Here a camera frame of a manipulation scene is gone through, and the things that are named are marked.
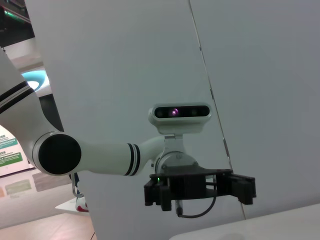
white partition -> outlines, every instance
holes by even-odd
[[[320,1],[191,4],[246,216],[320,203]]]
[[[152,105],[213,104],[185,0],[26,4],[63,127],[71,135],[92,143],[140,143],[158,135],[147,118]],[[215,115],[201,134],[185,136],[185,147],[204,167],[229,168]],[[144,206],[150,168],[135,177],[79,174],[98,239],[166,240],[243,219],[238,200],[230,196],[195,220]],[[185,213],[200,213],[210,202],[186,201]]]

robotic arm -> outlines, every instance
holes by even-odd
[[[89,144],[55,129],[39,99],[7,55],[0,50],[0,124],[19,141],[30,163],[49,175],[88,170],[133,176],[164,148],[164,138],[136,144]]]
[[[201,132],[211,115],[205,103],[157,104],[148,119],[164,137],[139,145],[90,144],[58,131],[47,121],[34,90],[0,51],[0,125],[18,139],[32,165],[55,176],[84,170],[134,176],[152,160],[154,174],[144,186],[145,205],[156,203],[163,211],[171,211],[175,200],[181,218],[203,216],[219,196],[234,196],[245,205],[253,204],[256,197],[253,177],[235,175],[231,169],[203,168],[186,153],[183,134]],[[205,212],[183,215],[182,200],[204,198],[213,198]]]

display board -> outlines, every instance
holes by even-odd
[[[18,140],[0,126],[0,176],[29,168],[28,159]]]

white table surface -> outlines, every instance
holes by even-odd
[[[318,240],[320,204],[210,227],[170,240]]]
[[[76,210],[76,197],[66,201],[59,206],[56,206],[55,209],[59,210],[62,213],[66,214],[75,214],[75,215],[80,215],[80,216],[90,216],[89,212],[83,212],[83,211],[77,211]]]

black stripe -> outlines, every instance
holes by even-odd
[[[0,96],[0,102],[5,100],[6,98],[10,97],[12,94],[19,91],[20,89],[23,89],[25,86],[28,86],[27,81],[23,81],[23,82],[19,83],[17,86],[14,86],[10,90],[6,91],[4,94],[2,94]]]
[[[33,92],[34,92],[34,90],[32,88],[29,88],[27,91],[16,96],[14,99],[12,99],[11,101],[7,102],[5,105],[0,107],[0,114],[2,114],[5,110],[11,108],[16,103],[20,102],[22,99],[24,99],[28,95],[32,94]]]
[[[133,165],[134,165],[134,159],[135,159],[134,148],[132,147],[132,145],[131,145],[130,143],[127,143],[127,144],[129,145],[130,152],[131,152],[131,162],[130,162],[129,169],[128,169],[128,171],[126,172],[125,176],[128,176],[129,173],[131,172],[132,167],[133,167]]]
[[[131,174],[131,176],[134,176],[137,173],[139,166],[140,166],[140,149],[136,144],[133,144],[133,145],[135,146],[137,157],[136,157],[135,169],[134,169],[133,173]]]

